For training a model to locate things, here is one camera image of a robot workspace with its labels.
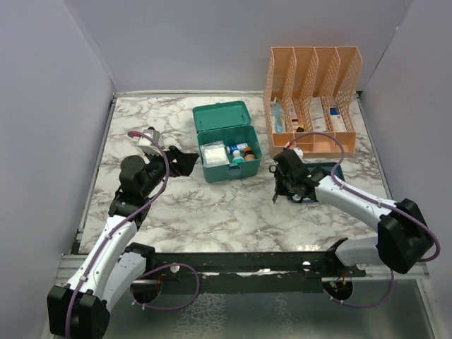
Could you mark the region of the white bottle blue label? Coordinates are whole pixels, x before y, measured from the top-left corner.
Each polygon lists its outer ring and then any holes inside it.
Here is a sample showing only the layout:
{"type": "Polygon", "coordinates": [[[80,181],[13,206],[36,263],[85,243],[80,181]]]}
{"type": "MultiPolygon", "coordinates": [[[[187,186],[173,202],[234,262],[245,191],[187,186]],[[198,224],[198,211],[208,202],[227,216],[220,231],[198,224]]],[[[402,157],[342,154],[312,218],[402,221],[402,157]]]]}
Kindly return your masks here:
{"type": "Polygon", "coordinates": [[[228,145],[225,147],[227,154],[234,154],[234,151],[239,151],[240,153],[244,153],[245,150],[249,148],[248,143],[240,143],[235,145],[228,145]]]}

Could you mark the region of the white gauze pad packet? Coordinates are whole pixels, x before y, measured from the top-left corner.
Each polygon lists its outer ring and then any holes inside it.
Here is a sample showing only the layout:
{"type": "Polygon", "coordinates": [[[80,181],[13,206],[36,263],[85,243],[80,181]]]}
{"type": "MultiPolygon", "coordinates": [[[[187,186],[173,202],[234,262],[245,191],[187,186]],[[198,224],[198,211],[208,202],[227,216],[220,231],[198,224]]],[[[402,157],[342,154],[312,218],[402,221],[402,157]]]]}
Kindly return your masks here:
{"type": "Polygon", "coordinates": [[[228,165],[230,163],[225,144],[222,141],[201,145],[200,150],[205,167],[228,165]]]}

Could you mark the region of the white bottle green label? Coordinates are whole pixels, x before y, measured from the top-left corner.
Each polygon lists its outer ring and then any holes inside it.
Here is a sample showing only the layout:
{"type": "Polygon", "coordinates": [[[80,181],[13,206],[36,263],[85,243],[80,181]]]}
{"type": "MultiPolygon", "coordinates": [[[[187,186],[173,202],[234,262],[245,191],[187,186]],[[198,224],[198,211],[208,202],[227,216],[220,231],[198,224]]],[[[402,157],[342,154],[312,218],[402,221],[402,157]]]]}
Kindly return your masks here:
{"type": "Polygon", "coordinates": [[[232,162],[234,164],[238,164],[244,161],[244,157],[241,154],[241,151],[239,149],[233,150],[232,151],[232,162]]]}

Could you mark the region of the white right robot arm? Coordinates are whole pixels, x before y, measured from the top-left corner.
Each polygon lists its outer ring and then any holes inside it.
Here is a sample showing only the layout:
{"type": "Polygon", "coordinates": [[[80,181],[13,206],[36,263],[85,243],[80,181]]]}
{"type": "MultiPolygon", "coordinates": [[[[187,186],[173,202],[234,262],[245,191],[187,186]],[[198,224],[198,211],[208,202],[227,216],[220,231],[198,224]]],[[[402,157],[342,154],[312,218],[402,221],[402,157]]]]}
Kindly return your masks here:
{"type": "Polygon", "coordinates": [[[329,248],[324,259],[326,271],[340,276],[350,266],[381,264],[405,274],[435,245],[416,203],[396,202],[372,196],[346,184],[333,172],[309,169],[296,149],[285,149],[273,158],[269,170],[275,177],[275,197],[296,201],[308,198],[333,206],[375,231],[365,239],[341,239],[329,248]]]}

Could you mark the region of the amber bottle orange label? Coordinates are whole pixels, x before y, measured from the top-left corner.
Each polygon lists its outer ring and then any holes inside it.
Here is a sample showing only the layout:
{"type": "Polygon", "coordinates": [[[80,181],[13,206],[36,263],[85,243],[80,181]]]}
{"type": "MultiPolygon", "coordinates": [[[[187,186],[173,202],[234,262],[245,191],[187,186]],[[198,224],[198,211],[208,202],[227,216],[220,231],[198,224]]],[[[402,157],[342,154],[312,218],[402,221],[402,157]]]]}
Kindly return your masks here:
{"type": "Polygon", "coordinates": [[[253,152],[253,150],[251,149],[251,147],[245,147],[244,149],[244,161],[252,161],[255,160],[256,156],[253,152]]]}

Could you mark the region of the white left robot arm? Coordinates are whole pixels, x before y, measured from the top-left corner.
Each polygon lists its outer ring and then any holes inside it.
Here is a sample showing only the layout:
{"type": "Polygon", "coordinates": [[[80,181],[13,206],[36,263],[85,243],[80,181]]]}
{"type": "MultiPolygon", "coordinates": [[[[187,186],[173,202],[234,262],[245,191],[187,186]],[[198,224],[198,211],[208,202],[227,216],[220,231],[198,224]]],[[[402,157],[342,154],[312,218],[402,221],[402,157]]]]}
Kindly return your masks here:
{"type": "Polygon", "coordinates": [[[198,154],[177,147],[131,155],[120,165],[119,188],[109,207],[105,226],[88,257],[63,286],[47,295],[49,331],[65,338],[102,338],[110,314],[126,288],[156,269],[154,248],[127,249],[156,199],[155,187],[165,189],[170,177],[187,177],[198,154]]]}

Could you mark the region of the green plastic medicine box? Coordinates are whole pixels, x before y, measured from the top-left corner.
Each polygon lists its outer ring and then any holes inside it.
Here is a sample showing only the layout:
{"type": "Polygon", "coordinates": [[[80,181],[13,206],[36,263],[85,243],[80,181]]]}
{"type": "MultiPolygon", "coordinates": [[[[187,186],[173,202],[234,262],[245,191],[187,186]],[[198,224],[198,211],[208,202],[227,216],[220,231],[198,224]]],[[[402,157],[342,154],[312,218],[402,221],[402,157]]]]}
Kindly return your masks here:
{"type": "Polygon", "coordinates": [[[192,112],[199,147],[216,141],[222,141],[225,147],[248,143],[256,156],[255,160],[234,164],[232,154],[227,154],[230,162],[228,165],[205,167],[201,155],[203,174],[208,183],[242,179],[258,173],[262,152],[256,130],[251,125],[251,115],[244,102],[197,106],[192,112]]]}

